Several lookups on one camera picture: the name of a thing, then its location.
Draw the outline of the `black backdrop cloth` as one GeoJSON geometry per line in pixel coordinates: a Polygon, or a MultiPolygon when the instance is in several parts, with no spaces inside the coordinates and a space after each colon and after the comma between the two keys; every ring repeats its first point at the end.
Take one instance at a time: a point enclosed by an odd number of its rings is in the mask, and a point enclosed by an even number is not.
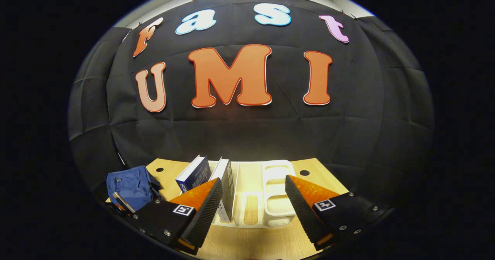
{"type": "Polygon", "coordinates": [[[395,206],[434,130],[426,75],[375,16],[306,0],[198,0],[85,58],[68,135],[89,189],[156,158],[317,158],[344,186],[395,206]]]}

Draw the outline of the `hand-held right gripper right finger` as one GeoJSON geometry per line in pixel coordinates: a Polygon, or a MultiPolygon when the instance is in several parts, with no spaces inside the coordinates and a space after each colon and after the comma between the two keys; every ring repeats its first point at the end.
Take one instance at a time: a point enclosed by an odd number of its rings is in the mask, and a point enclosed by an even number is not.
{"type": "Polygon", "coordinates": [[[286,176],[285,191],[316,250],[355,241],[395,209],[355,192],[338,194],[293,175],[286,176]]]}

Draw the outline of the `blue schoolbag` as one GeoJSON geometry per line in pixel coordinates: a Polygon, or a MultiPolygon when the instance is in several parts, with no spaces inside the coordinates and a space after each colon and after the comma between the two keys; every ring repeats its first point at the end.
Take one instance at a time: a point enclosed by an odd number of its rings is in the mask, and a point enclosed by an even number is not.
{"type": "Polygon", "coordinates": [[[121,216],[131,215],[154,200],[163,201],[160,183],[145,166],[109,173],[106,187],[110,202],[121,216]]]}

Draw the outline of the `blue cover book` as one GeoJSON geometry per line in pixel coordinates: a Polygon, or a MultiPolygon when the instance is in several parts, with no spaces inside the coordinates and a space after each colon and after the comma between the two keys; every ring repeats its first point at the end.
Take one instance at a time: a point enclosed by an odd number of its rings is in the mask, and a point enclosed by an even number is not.
{"type": "Polygon", "coordinates": [[[208,157],[198,155],[175,179],[182,193],[207,182],[212,175],[208,157]]]}

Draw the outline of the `grey cover book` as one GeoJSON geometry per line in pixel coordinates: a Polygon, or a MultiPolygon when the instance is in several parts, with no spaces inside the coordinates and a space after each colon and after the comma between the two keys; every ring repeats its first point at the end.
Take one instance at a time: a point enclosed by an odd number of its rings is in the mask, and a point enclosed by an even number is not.
{"type": "Polygon", "coordinates": [[[222,183],[222,198],[219,202],[217,214],[222,223],[233,221],[233,207],[235,198],[235,179],[229,159],[220,158],[209,180],[219,178],[222,183]]]}

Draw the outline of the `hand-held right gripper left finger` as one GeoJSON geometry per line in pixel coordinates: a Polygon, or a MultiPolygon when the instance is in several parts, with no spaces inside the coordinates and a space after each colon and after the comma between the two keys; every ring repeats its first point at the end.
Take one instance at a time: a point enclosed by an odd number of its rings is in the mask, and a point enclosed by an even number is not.
{"type": "Polygon", "coordinates": [[[130,224],[157,242],[192,255],[203,246],[222,198],[215,178],[171,201],[149,202],[130,214],[130,224]]]}

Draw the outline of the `white plastic bookshelf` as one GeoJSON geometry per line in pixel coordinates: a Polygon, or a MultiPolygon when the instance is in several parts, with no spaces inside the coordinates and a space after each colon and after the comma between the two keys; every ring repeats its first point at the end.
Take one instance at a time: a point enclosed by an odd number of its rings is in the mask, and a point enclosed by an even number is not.
{"type": "Polygon", "coordinates": [[[232,162],[235,183],[233,221],[216,214],[212,224],[237,228],[285,226],[295,211],[285,191],[286,176],[295,175],[288,160],[232,162]]]}

